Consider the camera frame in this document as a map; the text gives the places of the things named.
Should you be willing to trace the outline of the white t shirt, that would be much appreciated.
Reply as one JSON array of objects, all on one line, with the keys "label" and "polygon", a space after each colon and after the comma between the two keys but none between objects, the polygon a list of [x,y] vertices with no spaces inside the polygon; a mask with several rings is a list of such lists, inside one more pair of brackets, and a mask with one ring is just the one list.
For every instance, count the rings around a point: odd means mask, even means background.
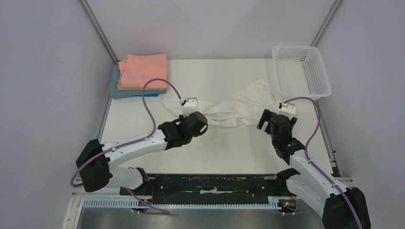
[{"label": "white t shirt", "polygon": [[[172,113],[182,115],[183,100],[163,98],[162,103]],[[210,126],[233,128],[240,125],[257,126],[265,109],[276,112],[278,105],[268,82],[258,79],[218,103],[198,100],[197,111],[207,118]]]}]

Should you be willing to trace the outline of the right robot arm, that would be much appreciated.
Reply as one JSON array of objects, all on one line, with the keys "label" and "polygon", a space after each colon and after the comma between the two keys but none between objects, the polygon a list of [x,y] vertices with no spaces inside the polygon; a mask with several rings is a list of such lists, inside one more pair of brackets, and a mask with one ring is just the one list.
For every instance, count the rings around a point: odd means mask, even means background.
[{"label": "right robot arm", "polygon": [[276,189],[300,197],[321,218],[326,229],[369,229],[371,221],[364,193],[350,188],[315,163],[306,147],[292,136],[295,117],[265,109],[257,129],[271,136],[277,156],[290,168],[277,173]]}]

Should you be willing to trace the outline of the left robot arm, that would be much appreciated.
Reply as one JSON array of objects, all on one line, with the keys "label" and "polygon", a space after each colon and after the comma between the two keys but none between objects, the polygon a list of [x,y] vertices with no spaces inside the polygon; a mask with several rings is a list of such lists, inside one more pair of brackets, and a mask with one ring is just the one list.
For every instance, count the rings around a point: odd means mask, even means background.
[{"label": "left robot arm", "polygon": [[200,112],[193,112],[160,124],[152,133],[127,141],[101,144],[98,139],[90,140],[76,160],[81,185],[88,193],[110,186],[127,187],[144,195],[150,188],[144,169],[122,168],[121,164],[149,153],[187,145],[207,129],[207,118]]}]

